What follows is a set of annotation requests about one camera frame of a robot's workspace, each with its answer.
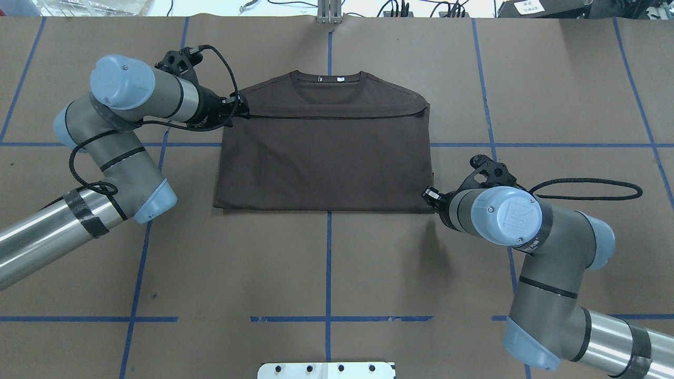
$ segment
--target cable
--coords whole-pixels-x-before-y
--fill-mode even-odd
[[[435,7],[433,8],[433,11],[431,12],[431,15],[429,17],[433,17],[433,14],[435,14],[435,10],[443,4],[447,4],[447,13],[449,13],[452,10],[452,4],[449,4],[447,1],[428,1],[429,3],[436,3]]]
[[[632,188],[636,193],[627,196],[559,196],[559,195],[537,195],[542,199],[560,199],[560,200],[602,200],[602,201],[620,201],[620,200],[632,200],[640,198],[644,194],[644,190],[636,184],[628,183],[626,181],[617,181],[610,179],[599,179],[594,177],[565,177],[561,179],[553,179],[544,181],[541,184],[535,185],[532,189],[527,191],[530,194],[538,191],[543,187],[548,185],[558,184],[558,183],[599,183],[599,184],[608,184],[616,185],[618,187]]]
[[[68,167],[70,168],[70,173],[73,175],[76,181],[78,181],[80,184],[82,184],[81,189],[83,190],[84,188],[88,188],[89,190],[92,190],[93,192],[96,192],[101,195],[105,196],[112,196],[115,195],[118,191],[117,187],[112,184],[108,183],[106,181],[96,181],[94,183],[88,183],[86,180],[82,179],[78,175],[78,172],[75,170],[75,156],[77,155],[78,151],[80,151],[83,147],[86,145],[92,143],[93,141],[96,141],[100,138],[110,136],[112,134],[117,133],[117,130],[109,130],[107,132],[103,132],[101,134],[98,134],[97,136],[91,137],[88,140],[79,143],[73,151],[70,152],[70,159],[68,160]]]
[[[222,63],[224,64],[225,67],[227,67],[227,71],[229,72],[229,77],[232,79],[232,85],[234,86],[234,93],[238,94],[239,93],[239,86],[237,85],[237,80],[234,78],[234,72],[232,71],[232,67],[229,66],[229,63],[227,63],[227,60],[220,54],[220,51],[216,49],[215,47],[211,45],[199,45],[199,52],[204,51],[204,50],[213,50],[213,52],[220,58]],[[141,121],[139,122],[140,125],[147,125],[147,124],[157,124],[157,125],[163,125],[163,126],[168,126],[172,127],[175,129],[180,129],[180,130],[187,130],[190,132],[210,132],[215,129],[220,129],[223,127],[225,124],[229,123],[229,121],[234,118],[234,114],[236,113],[237,109],[239,108],[239,105],[241,104],[241,99],[239,96],[236,96],[234,106],[232,107],[232,110],[229,112],[229,115],[227,115],[227,119],[223,121],[222,123],[212,126],[212,127],[198,127],[198,126],[182,126],[182,125],[175,125],[172,123],[167,123],[163,121],[154,121],[154,120],[149,120],[149,121]]]
[[[384,3],[384,5],[381,6],[379,9],[379,12],[377,12],[377,15],[375,17],[379,17],[381,12],[384,10],[384,8],[388,5],[388,3],[391,3],[391,16],[393,16],[393,3],[398,4],[398,0],[388,0]]]
[[[305,4],[305,5],[308,5],[310,7],[318,8],[318,5],[307,3],[306,1],[272,1],[272,0],[267,0],[267,2],[271,3],[271,4],[277,4],[277,5]]]

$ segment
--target blue tape line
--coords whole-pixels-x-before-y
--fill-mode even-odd
[[[166,156],[166,147],[168,146],[167,144],[169,142],[170,131],[171,129],[166,129],[166,132],[164,132],[164,140],[162,141],[162,152],[159,154],[159,164],[157,165],[159,171],[161,171],[164,168],[164,157]]]
[[[164,140],[162,141],[162,152],[159,155],[159,171],[162,170],[164,166],[164,157],[166,156],[166,143],[169,141],[169,132],[170,128],[166,129],[164,132]],[[138,265],[138,278],[135,282],[135,290],[133,292],[133,303],[131,305],[131,321],[129,321],[129,328],[127,330],[127,339],[124,344],[124,354],[122,355],[122,365],[119,369],[120,379],[124,379],[126,375],[127,362],[129,361],[129,352],[131,351],[131,340],[133,338],[133,325],[135,323],[135,315],[138,311],[138,300],[140,298],[140,289],[143,284],[143,273],[145,272],[145,262],[148,257],[148,248],[150,247],[150,230],[152,229],[152,220],[148,222],[148,225],[145,229],[145,239],[143,240],[143,252],[140,256],[140,264]]]
[[[328,33],[328,75],[332,75],[332,32]]]
[[[510,281],[512,282],[512,293],[517,292],[517,273],[515,272],[515,258],[512,255],[512,248],[508,247],[508,261],[510,262]]]
[[[129,323],[129,328],[127,329],[127,339],[124,343],[124,354],[122,355],[122,366],[119,369],[119,379],[124,379],[126,376],[126,366],[129,362],[129,351],[131,350],[131,337],[133,336],[133,326],[134,322]]]
[[[0,322],[130,322],[127,316],[0,316]],[[136,322],[178,322],[178,317],[137,317]]]
[[[332,347],[330,346],[330,333],[332,329],[332,324],[330,321],[326,321],[326,362],[332,361]]]
[[[573,144],[573,143],[517,143],[494,144],[503,148],[650,148],[650,144]]]
[[[618,27],[618,19],[613,18],[613,28],[615,29],[615,36],[618,39],[618,48],[620,49],[620,55],[623,57],[623,63],[625,64],[625,70],[627,72],[627,78],[630,80],[630,86],[632,86],[632,92],[634,92],[634,99],[636,100],[637,107],[639,107],[639,113],[641,114],[641,120],[644,122],[644,127],[646,128],[646,134],[648,134],[648,140],[650,141],[651,146],[653,147],[653,155],[655,155],[655,161],[658,163],[658,169],[660,170],[660,176],[663,178],[663,183],[665,184],[665,190],[667,191],[667,197],[669,198],[669,205],[674,210],[674,196],[672,196],[672,190],[669,187],[669,181],[667,180],[667,174],[665,174],[665,169],[663,168],[663,163],[660,160],[660,154],[658,153],[658,148],[655,144],[655,139],[653,138],[653,132],[650,130],[650,125],[648,124],[648,118],[646,117],[646,112],[644,111],[644,106],[641,103],[641,97],[639,96],[639,91],[636,89],[634,84],[634,78],[632,77],[632,70],[630,69],[630,64],[627,62],[627,55],[625,54],[625,48],[623,46],[623,39],[620,37],[620,28]]]
[[[185,47],[185,40],[187,40],[187,29],[189,27],[189,16],[185,18],[185,25],[183,26],[183,38],[180,40],[180,48]]]
[[[38,29],[38,34],[35,36],[35,41],[33,41],[33,47],[30,49],[30,54],[28,54],[28,60],[24,66],[24,72],[21,73],[19,84],[16,86],[16,91],[14,91],[14,97],[12,98],[11,104],[9,105],[9,110],[7,111],[7,117],[5,118],[2,131],[0,131],[0,142],[2,142],[2,140],[5,138],[5,134],[7,133],[9,121],[11,120],[11,114],[14,113],[14,107],[16,107],[16,102],[19,100],[19,93],[21,92],[21,88],[24,86],[24,80],[26,80],[30,63],[33,61],[33,56],[35,56],[35,50],[38,47],[38,42],[40,42],[40,36],[42,36],[42,31],[44,30],[44,24],[46,24],[46,22],[47,18],[43,17],[42,22],[40,23],[40,28]]]
[[[251,322],[426,322],[435,316],[262,316],[250,317]]]
[[[330,57],[330,51],[328,51],[328,62],[332,58]],[[331,356],[331,346],[330,346],[330,316],[332,315],[332,212],[328,211],[328,220],[327,220],[327,236],[326,236],[326,361],[330,361]]]
[[[435,316],[332,316],[333,322],[426,322]]]
[[[477,37],[477,23],[474,18],[472,22],[472,37],[475,41],[475,55],[477,56],[477,70],[480,73],[480,85],[482,87],[482,100],[485,105],[485,116],[487,118],[487,125],[489,126],[489,143],[491,145],[491,158],[497,161],[496,145],[494,140],[494,131],[491,127],[491,112],[489,112],[489,105],[487,104],[487,85],[485,84],[485,72],[482,69],[482,55],[480,54],[480,41]]]

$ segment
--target brown t-shirt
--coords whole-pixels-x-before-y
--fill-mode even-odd
[[[430,212],[429,105],[366,72],[294,71],[243,90],[253,118],[222,133],[223,209]]]

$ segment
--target grid line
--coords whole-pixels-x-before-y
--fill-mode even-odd
[[[178,317],[135,316],[0,316],[0,322],[178,322]]]
[[[183,35],[180,42],[180,48],[185,47],[185,41],[187,40],[187,31],[189,28],[189,16],[185,18],[185,23],[183,25]],[[169,132],[171,128],[168,127],[164,132],[164,138],[162,141],[162,150],[159,155],[159,163],[157,168],[159,171],[162,171],[164,168],[164,157],[166,156],[166,149],[168,148],[169,142]],[[150,232],[152,229],[153,221],[148,222],[148,226],[145,231],[145,239],[143,242],[143,251],[140,257],[140,263],[138,265],[138,278],[135,284],[135,290],[133,292],[133,303],[131,305],[131,320],[129,321],[129,328],[127,329],[127,338],[124,344],[124,353],[122,354],[121,367],[119,369],[119,379],[124,379],[126,377],[127,364],[129,362],[129,354],[131,352],[131,341],[133,339],[133,328],[135,326],[135,315],[138,309],[138,301],[140,300],[140,289],[143,283],[143,274],[145,271],[145,263],[148,257],[148,248],[150,246]]]
[[[489,111],[489,105],[487,104],[487,85],[485,83],[485,73],[482,66],[482,55],[480,54],[480,40],[477,33],[477,23],[474,18],[470,19],[472,23],[472,34],[475,41],[475,55],[477,56],[477,69],[480,73],[480,85],[482,87],[482,97],[485,104],[485,117],[487,118],[487,125],[489,126],[489,145],[491,147],[491,155],[494,161],[498,161],[496,154],[496,140],[494,138],[493,129],[491,127],[491,112]],[[510,267],[510,280],[512,282],[512,292],[515,294],[517,292],[517,280],[515,276],[515,262],[512,255],[512,249],[508,248],[508,264]],[[531,379],[531,372],[529,366],[524,364],[524,373],[526,379]]]
[[[634,100],[636,101],[637,107],[639,107],[639,114],[641,114],[641,120],[644,122],[644,128],[646,129],[646,134],[648,134],[648,140],[650,141],[650,146],[653,149],[653,155],[655,155],[655,161],[658,164],[660,176],[663,178],[663,183],[665,184],[665,190],[667,191],[667,197],[669,198],[669,205],[674,210],[674,196],[672,196],[672,190],[669,186],[667,174],[665,174],[665,168],[663,167],[663,162],[660,159],[660,154],[658,153],[658,148],[657,145],[655,144],[655,139],[653,138],[653,132],[650,129],[648,118],[646,117],[646,111],[644,111],[644,105],[641,103],[641,96],[639,96],[639,91],[636,88],[636,84],[634,84],[634,77],[632,77],[632,70],[630,69],[630,63],[627,61],[627,55],[625,54],[625,47],[623,46],[623,39],[620,36],[620,27],[618,26],[618,19],[616,17],[613,18],[613,28],[615,29],[615,37],[618,41],[618,48],[620,49],[620,55],[623,58],[623,63],[625,64],[627,79],[630,81],[630,86],[632,87],[632,92],[634,93]]]
[[[40,42],[40,37],[42,36],[42,31],[44,30],[44,25],[47,22],[46,17],[42,17],[40,22],[40,28],[38,29],[38,34],[35,36],[35,41],[33,41],[33,47],[30,49],[30,54],[28,54],[28,59],[26,60],[26,66],[24,66],[24,71],[21,73],[21,78],[19,79],[19,84],[16,86],[16,91],[14,91],[14,97],[11,100],[9,105],[9,110],[7,111],[7,117],[5,118],[5,123],[3,124],[2,130],[0,131],[0,143],[5,139],[5,134],[7,133],[7,128],[9,127],[9,122],[11,121],[11,115],[14,112],[14,107],[16,107],[16,102],[19,100],[19,94],[21,89],[24,86],[24,80],[26,80],[26,75],[28,75],[28,69],[30,64],[33,61],[33,56],[35,56],[35,50],[38,47]]]

